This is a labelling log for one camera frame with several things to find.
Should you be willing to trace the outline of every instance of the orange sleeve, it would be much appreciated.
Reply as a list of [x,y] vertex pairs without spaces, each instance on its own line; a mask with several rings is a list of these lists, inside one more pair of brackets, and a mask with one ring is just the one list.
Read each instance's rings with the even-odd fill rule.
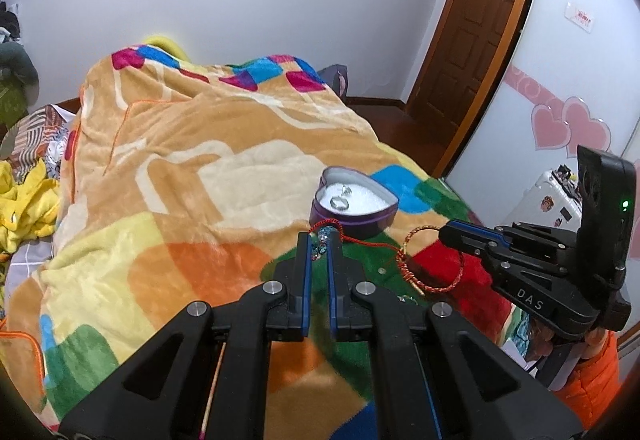
[[620,389],[620,369],[616,336],[593,359],[578,363],[556,396],[580,417],[585,429],[591,428]]

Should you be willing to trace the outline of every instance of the metal bolt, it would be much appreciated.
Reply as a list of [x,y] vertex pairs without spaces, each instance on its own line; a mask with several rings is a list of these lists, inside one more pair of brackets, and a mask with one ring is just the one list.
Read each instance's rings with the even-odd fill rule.
[[281,284],[281,282],[272,279],[271,281],[267,281],[262,286],[262,289],[267,294],[277,294],[280,290],[282,290],[282,284]]
[[362,295],[371,295],[376,291],[376,286],[370,281],[361,281],[356,285],[356,292]]
[[207,311],[207,304],[204,301],[194,301],[189,303],[187,313],[194,317],[199,317]]
[[451,308],[451,305],[449,303],[438,301],[431,307],[431,311],[438,317],[449,317],[453,312],[453,309]]

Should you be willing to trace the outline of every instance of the door panel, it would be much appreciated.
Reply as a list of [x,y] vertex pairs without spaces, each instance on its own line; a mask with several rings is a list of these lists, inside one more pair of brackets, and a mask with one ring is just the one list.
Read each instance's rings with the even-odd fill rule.
[[514,0],[453,0],[409,114],[447,146],[494,57]]

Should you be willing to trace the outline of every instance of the purple heart-shaped box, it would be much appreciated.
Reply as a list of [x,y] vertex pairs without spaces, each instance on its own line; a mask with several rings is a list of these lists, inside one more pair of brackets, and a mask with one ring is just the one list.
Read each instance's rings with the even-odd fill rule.
[[[327,186],[337,183],[354,183],[363,186],[388,203],[388,207],[374,213],[346,215],[324,207],[320,201]],[[320,220],[334,218],[342,224],[344,233],[358,240],[367,240],[389,227],[398,212],[398,197],[370,176],[341,166],[330,166],[322,172],[320,185],[311,204],[309,223],[313,226]]]

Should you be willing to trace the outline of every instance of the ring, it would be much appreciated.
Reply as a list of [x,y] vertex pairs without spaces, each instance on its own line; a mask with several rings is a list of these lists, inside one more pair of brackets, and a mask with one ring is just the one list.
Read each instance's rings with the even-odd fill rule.
[[333,196],[329,203],[337,211],[346,211],[349,208],[349,201],[341,196]]

